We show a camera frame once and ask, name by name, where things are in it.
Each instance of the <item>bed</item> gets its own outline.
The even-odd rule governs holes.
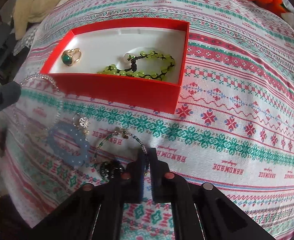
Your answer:
[[[294,235],[294,31],[247,0],[69,0],[39,25],[15,80],[38,73],[68,30],[118,18],[161,17],[190,22],[185,74],[175,114],[66,95],[61,120],[90,119],[91,153],[101,136],[129,129],[188,182],[213,183],[276,239]],[[51,101],[25,93],[49,111]],[[28,118],[19,112],[22,118]],[[17,210],[33,227],[83,183],[104,183],[97,165],[72,168],[45,137],[13,120],[0,168]],[[73,147],[68,137],[59,138]],[[102,151],[124,165],[137,145]],[[142,204],[125,204],[121,239],[173,239],[170,204],[153,204],[150,176]]]

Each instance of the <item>green object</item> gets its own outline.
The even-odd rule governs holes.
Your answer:
[[[168,68],[167,67],[164,67],[164,68],[161,69],[161,72],[164,73],[164,74],[166,74],[167,71],[168,71]]]
[[[62,56],[62,62],[63,62],[63,64],[70,66],[72,64],[72,57],[67,54],[64,54]]]
[[[168,71],[170,71],[176,64],[175,60],[173,59],[172,56],[170,56],[169,54],[167,55],[162,55],[162,54],[158,54],[157,52],[155,52],[154,50],[151,50],[149,52],[149,54],[146,54],[144,51],[140,52],[140,56],[133,56],[130,54],[128,55],[128,60],[131,61],[131,68],[130,69],[126,69],[126,70],[120,70],[117,69],[115,64],[111,64],[107,67],[105,67],[105,69],[103,71],[99,71],[99,74],[109,74],[109,75],[117,75],[117,76],[131,76],[131,77],[139,77],[139,78],[144,78],[144,79],[153,79],[153,80],[164,80],[165,79],[165,75]],[[169,66],[168,67],[162,67],[161,68],[161,73],[158,74],[156,72],[151,72],[149,74],[144,73],[144,71],[137,71],[137,65],[135,65],[135,72],[132,71],[133,69],[133,64],[136,63],[136,60],[138,59],[142,59],[142,58],[160,58],[163,63],[168,63]]]

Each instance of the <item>jewelry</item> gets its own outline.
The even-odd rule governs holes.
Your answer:
[[[72,64],[78,62],[81,59],[81,51],[79,48],[67,49],[61,55],[61,60],[63,64],[71,66]]]
[[[161,74],[157,74],[156,72],[145,74],[143,71],[137,71],[136,61],[142,58],[159,58],[167,62],[169,65],[168,67],[163,67],[161,69]],[[154,79],[154,80],[164,81],[165,75],[167,74],[167,72],[170,71],[176,64],[172,56],[162,55],[160,53],[155,52],[154,50],[150,51],[149,54],[146,54],[144,51],[141,51],[140,56],[132,56],[129,53],[126,53],[124,56],[124,61],[125,63],[131,62],[131,68],[120,70],[120,69],[117,69],[115,64],[112,64],[105,67],[105,70],[98,72],[98,74],[140,77],[144,79]]]
[[[123,128],[117,128],[116,131],[114,131],[113,133],[108,135],[101,143],[99,143],[98,147],[96,148],[95,155],[93,158],[94,161],[97,160],[98,151],[101,148],[101,146],[104,144],[104,142],[108,141],[113,136],[119,136],[119,135],[121,135],[125,139],[128,139],[129,136],[131,136],[140,144],[140,146],[145,154],[145,158],[146,158],[146,167],[145,167],[145,176],[146,176],[148,173],[148,169],[149,169],[149,161],[147,158],[147,149],[146,149],[145,145],[142,143],[142,141],[140,141],[140,139],[137,136],[133,135],[132,133],[129,133],[127,130],[125,130]],[[111,162],[103,162],[100,165],[99,172],[103,178],[113,178],[115,171],[118,171],[120,173],[124,171],[123,166],[117,160],[113,160]]]
[[[62,107],[63,107],[63,94],[59,91],[59,89],[58,89],[58,87],[56,85],[56,82],[55,82],[55,80],[52,77],[47,76],[47,75],[44,75],[44,74],[39,74],[39,73],[30,75],[30,76],[26,77],[24,80],[22,80],[20,82],[21,88],[24,85],[26,85],[30,79],[36,79],[36,78],[43,78],[43,79],[47,80],[53,86],[53,92],[54,92],[54,94],[55,93],[59,93],[60,94],[60,95],[56,95],[55,94],[55,96],[57,96],[57,97],[60,98],[59,99],[59,104],[57,105],[57,115],[56,115],[55,120],[52,123],[52,126],[46,127],[46,128],[43,129],[44,131],[47,131],[51,127],[53,127],[57,123],[57,121],[59,120],[59,118],[60,118],[60,113],[61,113],[61,110],[62,110]],[[19,120],[18,120],[18,116],[17,116],[17,113],[16,113],[16,104],[17,103],[15,103],[13,105],[13,109],[12,109],[12,111],[13,111],[13,119],[16,122],[16,125],[17,126],[22,126],[23,128],[26,128],[26,126],[25,125],[21,125],[21,122],[19,122]]]
[[[89,131],[87,130],[87,128],[88,128],[88,124],[90,124],[90,123],[89,123],[89,119],[87,117],[81,117],[79,113],[75,113],[74,116],[72,117],[72,122],[73,122],[74,126],[79,131],[82,131],[82,133],[84,135],[89,134]]]
[[[54,139],[54,135],[58,130],[65,131],[69,136],[71,136],[74,141],[80,147],[80,155],[71,155],[71,153],[67,152],[65,149],[61,148],[57,141]],[[86,161],[89,161],[89,154],[88,150],[90,149],[90,144],[85,137],[85,135],[79,130],[75,128],[74,125],[66,123],[66,122],[59,122],[54,127],[52,127],[48,132],[47,143],[53,149],[54,153],[61,157],[66,163],[71,166],[75,165],[82,165]]]

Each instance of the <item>green bead bracelet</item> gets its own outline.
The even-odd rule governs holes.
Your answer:
[[[168,67],[161,68],[160,74],[156,72],[145,74],[143,71],[137,71],[136,61],[142,58],[159,58],[167,62],[169,65]],[[105,69],[103,71],[98,72],[98,74],[139,77],[144,79],[154,79],[154,80],[164,81],[165,75],[167,74],[167,72],[169,72],[176,64],[172,56],[163,55],[163,54],[155,52],[154,50],[150,51],[149,54],[146,54],[144,51],[141,51],[140,56],[133,56],[133,55],[127,54],[125,60],[131,62],[131,68],[120,70],[120,69],[117,69],[115,64],[112,64],[105,67]]]

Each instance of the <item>green gemstone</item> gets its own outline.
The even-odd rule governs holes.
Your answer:
[[[72,57],[69,56],[68,54],[64,54],[62,56],[62,62],[63,62],[63,64],[70,66],[72,64]]]

